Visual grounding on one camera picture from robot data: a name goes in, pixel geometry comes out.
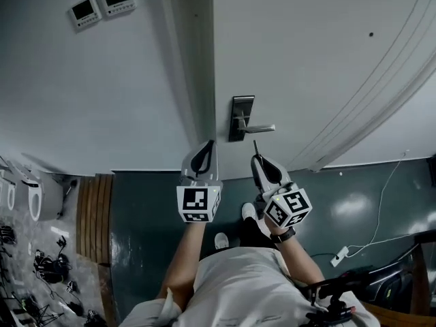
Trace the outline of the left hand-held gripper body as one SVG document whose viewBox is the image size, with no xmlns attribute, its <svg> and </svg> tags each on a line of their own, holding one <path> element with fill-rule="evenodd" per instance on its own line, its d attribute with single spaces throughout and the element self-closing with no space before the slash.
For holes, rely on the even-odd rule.
<svg viewBox="0 0 436 327">
<path fill-rule="evenodd" d="M 185 223 L 210 223 L 219 203 L 223 183 L 219 180 L 217 143 L 203 142 L 182 162 L 176 187 L 178 213 Z"/>
</svg>

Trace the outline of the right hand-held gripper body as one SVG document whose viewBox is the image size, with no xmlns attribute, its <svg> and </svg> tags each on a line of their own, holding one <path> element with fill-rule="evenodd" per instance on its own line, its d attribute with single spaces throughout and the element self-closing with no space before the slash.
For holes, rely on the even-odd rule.
<svg viewBox="0 0 436 327">
<path fill-rule="evenodd" d="M 291 180 L 287 170 L 269 157 L 255 154 L 251 170 L 259 190 L 253 205 L 260 218 L 269 218 L 277 227 L 300 223 L 313 209 L 306 191 Z"/>
</svg>

